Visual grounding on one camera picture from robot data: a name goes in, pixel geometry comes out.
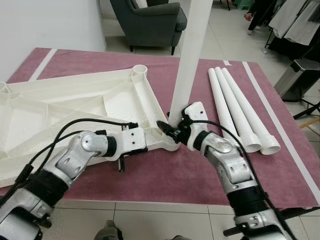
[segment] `pink mat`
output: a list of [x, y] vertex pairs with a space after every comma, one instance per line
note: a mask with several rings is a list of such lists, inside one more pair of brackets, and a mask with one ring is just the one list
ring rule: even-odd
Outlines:
[[[27, 81], [49, 49], [36, 48], [8, 83]], [[242, 62], [227, 66], [263, 123], [281, 145], [270, 156], [251, 153], [258, 177], [278, 208], [311, 207], [317, 202], [286, 148], [268, 112], [254, 89]], [[147, 77], [164, 113], [170, 110], [179, 58], [58, 50], [38, 79], [148, 67]], [[249, 66], [287, 132], [304, 165], [319, 187], [319, 159], [257, 63]], [[201, 101], [208, 118], [218, 122], [208, 69], [226, 67], [221, 60], [199, 61], [190, 103]], [[4, 193], [8, 188], [0, 189]], [[138, 202], [168, 202], [227, 205], [215, 168], [199, 152], [181, 146], [176, 152], [157, 149], [126, 159], [126, 172], [118, 172], [117, 162], [90, 166], [66, 193], [66, 199]]]

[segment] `gray armchair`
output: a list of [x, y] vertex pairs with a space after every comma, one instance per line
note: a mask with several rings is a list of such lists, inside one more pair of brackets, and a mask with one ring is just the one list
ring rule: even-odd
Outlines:
[[187, 18], [180, 3], [168, 1], [147, 0], [148, 7], [139, 8], [136, 0], [110, 0], [131, 52], [134, 46], [171, 47], [174, 54]]

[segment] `black cable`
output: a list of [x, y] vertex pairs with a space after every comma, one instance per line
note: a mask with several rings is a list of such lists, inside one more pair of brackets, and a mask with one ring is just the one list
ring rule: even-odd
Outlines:
[[232, 134], [232, 132], [230, 132], [227, 128], [225, 128], [224, 126], [220, 125], [219, 123], [216, 123], [216, 122], [213, 122], [213, 121], [209, 121], [209, 120], [190, 120], [190, 123], [192, 124], [211, 124], [211, 125], [214, 125], [222, 130], [224, 130], [225, 132], [227, 132], [240, 146], [240, 149], [242, 150], [248, 164], [249, 164], [249, 167], [251, 169], [251, 172], [252, 172], [252, 175], [254, 176], [255, 178], [255, 181], [258, 185], [258, 187], [260, 188], [261, 192], [263, 193], [264, 195], [264, 200], [268, 203], [268, 205], [270, 206], [270, 208], [274, 211], [275, 215], [277, 216], [277, 218], [279, 219], [279, 222], [281, 223], [282, 227], [284, 230], [287, 231], [287, 233], [290, 235], [290, 237], [293, 239], [293, 240], [297, 240], [297, 238], [295, 237], [295, 235], [293, 234], [293, 232], [291, 231], [291, 229], [289, 228], [288, 224], [286, 223], [286, 221], [283, 219], [280, 211], [274, 206], [274, 204], [272, 203], [272, 201], [270, 200], [268, 194], [264, 191], [259, 179], [258, 179], [258, 176], [257, 176], [257, 173], [254, 169], [254, 166], [251, 162], [251, 158], [249, 157], [248, 153], [246, 152], [244, 146], [241, 144], [241, 142], [236, 138], [235, 135]]
[[51, 147], [50, 147], [48, 154], [46, 155], [45, 159], [43, 160], [43, 162], [41, 163], [41, 165], [39, 166], [39, 168], [36, 170], [35, 173], [38, 173], [44, 167], [44, 165], [47, 163], [47, 161], [49, 160], [61, 134], [71, 125], [76, 124], [76, 123], [80, 123], [80, 122], [96, 122], [96, 123], [111, 124], [111, 125], [116, 125], [116, 126], [129, 126], [131, 124], [131, 123], [120, 123], [120, 122], [101, 120], [101, 119], [95, 119], [95, 118], [80, 118], [80, 119], [76, 119], [76, 120], [73, 120], [73, 121], [67, 123], [66, 125], [63, 126], [63, 128], [61, 128], [61, 130], [56, 135], [54, 141], [51, 144]]
[[[81, 133], [81, 131], [74, 131], [71, 132], [61, 138], [59, 138], [57, 140], [57, 143], [78, 133]], [[29, 163], [23, 168], [23, 170], [21, 171], [21, 173], [19, 174], [19, 176], [16, 178], [14, 184], [10, 187], [10, 189], [5, 193], [5, 195], [0, 199], [0, 206], [2, 206], [13, 194], [14, 192], [17, 190], [19, 184], [21, 184], [22, 182], [24, 182], [27, 177], [30, 175], [31, 171], [33, 170], [33, 167], [31, 166], [31, 164], [42, 154], [44, 153], [46, 150], [48, 150], [50, 147], [52, 146], [52, 143], [49, 144], [48, 146], [46, 146], [45, 148], [43, 148], [41, 151], [39, 151], [36, 155], [34, 155], [33, 158], [31, 158], [31, 160], [29, 161]]]

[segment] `gray trash bin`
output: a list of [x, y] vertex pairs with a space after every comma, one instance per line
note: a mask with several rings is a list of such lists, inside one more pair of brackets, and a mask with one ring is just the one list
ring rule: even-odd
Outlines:
[[274, 86], [286, 102], [297, 102], [319, 79], [320, 63], [308, 59], [295, 59]]

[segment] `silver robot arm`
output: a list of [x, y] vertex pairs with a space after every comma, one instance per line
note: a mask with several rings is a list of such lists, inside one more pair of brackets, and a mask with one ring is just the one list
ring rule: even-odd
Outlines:
[[215, 167], [224, 192], [234, 210], [235, 225], [250, 240], [291, 240], [273, 209], [267, 206], [264, 192], [240, 155], [238, 148], [219, 135], [208, 132], [205, 109], [195, 102], [182, 111], [178, 128], [158, 121], [159, 128], [176, 143], [200, 151]]
[[56, 203], [78, 179], [93, 157], [119, 158], [146, 149], [144, 130], [126, 129], [114, 136], [83, 131], [40, 171], [28, 177], [0, 206], [0, 239], [40, 240], [39, 226], [51, 227]]

